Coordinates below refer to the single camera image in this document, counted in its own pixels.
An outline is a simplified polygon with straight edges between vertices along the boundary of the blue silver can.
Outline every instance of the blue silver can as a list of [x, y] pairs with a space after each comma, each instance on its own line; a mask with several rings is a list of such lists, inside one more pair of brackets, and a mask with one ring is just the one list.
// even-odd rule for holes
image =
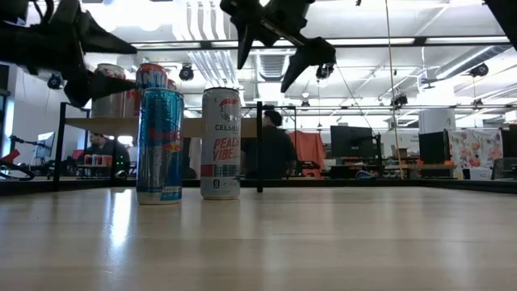
[[144, 90], [137, 161], [137, 199], [141, 205], [181, 201], [181, 121], [184, 108], [183, 95], [176, 91], [163, 88]]

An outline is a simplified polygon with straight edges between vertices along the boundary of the ceiling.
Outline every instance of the ceiling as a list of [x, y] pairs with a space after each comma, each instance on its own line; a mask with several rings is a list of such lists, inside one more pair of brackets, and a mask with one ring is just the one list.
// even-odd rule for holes
[[[111, 5], [83, 3], [82, 7], [89, 10], [105, 29], [130, 43], [174, 44], [183, 40], [237, 39], [237, 33], [228, 16], [219, 10], [218, 1], [111, 0], [110, 3]], [[37, 18], [33, 13], [32, 11], [32, 19], [35, 21]], [[385, 0], [363, 0], [359, 7], [355, 6], [355, 0], [317, 0], [309, 8], [306, 19], [308, 24], [301, 33], [307, 37], [388, 37]], [[391, 37], [504, 36], [489, 8], [482, 5], [481, 0], [389, 0], [389, 25]], [[321, 81], [318, 85], [315, 77], [316, 68], [309, 68], [292, 84], [285, 95], [280, 94], [279, 82], [264, 82], [260, 77], [259, 63], [264, 54], [268, 54], [266, 57], [288, 57], [293, 54], [293, 49], [254, 49], [240, 71], [236, 71], [235, 68], [237, 51], [228, 50], [227, 54], [228, 61], [231, 60], [232, 70], [237, 75], [238, 85], [244, 90], [244, 100], [247, 104], [262, 100], [267, 103], [300, 105], [302, 99], [308, 99], [311, 105], [338, 106], [354, 103], [352, 96], [360, 105], [377, 105], [380, 102], [389, 104], [392, 97], [389, 89], [392, 84], [399, 82], [402, 84], [396, 92], [407, 94], [410, 104], [416, 104], [417, 96], [423, 95], [423, 85], [418, 84], [417, 77], [431, 77], [431, 74], [428, 74], [430, 71], [458, 61], [458, 58], [466, 53], [478, 52], [485, 48], [486, 45], [483, 44], [476, 47], [428, 46], [423, 49], [393, 47], [391, 52], [385, 47], [338, 48], [337, 67], [327, 80]], [[201, 94], [210, 85], [207, 85], [195, 60], [192, 60], [193, 54], [189, 50], [142, 49], [137, 57], [130, 58], [130, 62], [127, 62], [127, 57], [121, 61], [120, 56], [98, 54], [88, 54], [86, 60], [93, 66], [100, 62], [118, 62], [119, 65], [124, 64], [128, 71], [132, 71], [131, 65], [139, 65], [142, 60], [160, 63], [170, 70], [170, 78], [177, 82], [179, 90], [185, 94], [187, 105], [195, 107], [200, 106]], [[178, 77], [179, 68], [183, 63], [192, 62], [195, 77], [191, 81], [182, 82]], [[219, 75], [224, 78], [225, 71], [219, 59], [214, 63]], [[453, 99], [445, 100], [436, 96], [434, 100], [427, 97], [433, 99], [427, 103], [470, 104], [474, 96], [489, 98], [497, 91], [501, 93], [501, 89], [512, 88], [515, 85], [513, 76], [516, 73], [514, 66], [517, 65], [517, 53], [513, 48], [493, 56], [485, 63], [489, 66], [490, 73], [484, 78], [476, 78], [476, 86], [473, 86], [472, 78], [458, 74], [441, 82], [440, 85], [453, 88]], [[303, 93], [308, 93], [309, 96], [304, 97]], [[487, 99], [487, 102], [517, 101], [517, 95], [512, 91], [497, 97], [491, 101]], [[322, 114], [332, 113], [335, 112], [325, 111]], [[492, 118], [493, 114], [494, 112], [491, 112], [487, 118]]]

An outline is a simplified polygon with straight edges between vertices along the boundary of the ceiling duct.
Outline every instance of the ceiling duct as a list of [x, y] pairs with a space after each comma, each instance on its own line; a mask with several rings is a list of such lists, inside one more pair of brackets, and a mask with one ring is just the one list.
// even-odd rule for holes
[[464, 73], [489, 59], [513, 48], [511, 45], [494, 45], [487, 48], [473, 48], [454, 61], [440, 67], [435, 75], [438, 79], [448, 79]]
[[258, 56], [258, 73], [267, 82], [282, 80], [287, 68], [286, 56]]

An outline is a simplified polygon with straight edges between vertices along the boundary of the computer monitor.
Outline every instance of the computer monitor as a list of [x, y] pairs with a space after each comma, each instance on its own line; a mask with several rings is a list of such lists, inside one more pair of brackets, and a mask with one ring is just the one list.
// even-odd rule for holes
[[54, 146], [54, 133], [38, 134], [38, 143], [34, 158], [50, 158], [52, 156], [52, 147]]
[[375, 157], [372, 129], [351, 126], [330, 126], [332, 156], [343, 157]]

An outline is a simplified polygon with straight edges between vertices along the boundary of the table surface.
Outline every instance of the table surface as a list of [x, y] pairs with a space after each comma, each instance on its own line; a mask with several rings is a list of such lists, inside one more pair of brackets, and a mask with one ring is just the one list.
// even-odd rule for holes
[[124, 188], [0, 199], [2, 290], [515, 291], [517, 197], [281, 188], [138, 206]]

